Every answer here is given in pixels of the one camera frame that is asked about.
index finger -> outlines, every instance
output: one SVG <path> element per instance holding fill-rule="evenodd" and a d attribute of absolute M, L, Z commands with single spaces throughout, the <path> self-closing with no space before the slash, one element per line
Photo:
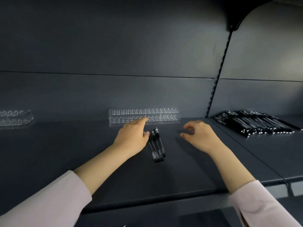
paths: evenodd
<path fill-rule="evenodd" d="M 143 118 L 141 118 L 141 119 L 138 119 L 138 124 L 144 126 L 145 123 L 147 122 L 147 120 L 148 120 L 148 118 L 146 118 L 146 117 L 143 117 Z"/>
<path fill-rule="evenodd" d="M 203 121 L 201 121 L 201 120 L 196 120 L 196 121 L 189 121 L 189 122 L 187 122 L 186 124 L 184 124 L 184 126 L 183 126 L 183 128 L 184 129 L 189 129 L 189 128 L 195 128 L 195 125 L 197 124 L 197 123 L 199 123 L 199 122 L 203 122 Z"/>

forearm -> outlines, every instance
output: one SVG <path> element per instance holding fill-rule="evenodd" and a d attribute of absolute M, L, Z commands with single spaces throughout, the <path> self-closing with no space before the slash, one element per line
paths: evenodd
<path fill-rule="evenodd" d="M 93 159 L 75 169 L 74 172 L 84 182 L 89 192 L 93 194 L 128 158 L 126 151 L 111 145 Z"/>
<path fill-rule="evenodd" d="M 251 173 L 225 145 L 211 151 L 209 155 L 214 160 L 222 179 L 231 194 L 245 184 L 255 180 Z"/>

sleeve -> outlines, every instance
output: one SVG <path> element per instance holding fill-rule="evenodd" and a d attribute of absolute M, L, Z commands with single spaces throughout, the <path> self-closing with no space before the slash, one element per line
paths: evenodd
<path fill-rule="evenodd" d="M 0 217 L 1 227 L 73 227 L 92 200 L 83 181 L 68 171 Z"/>
<path fill-rule="evenodd" d="M 230 196 L 230 201 L 243 226 L 301 226 L 259 181 L 238 189 Z"/>

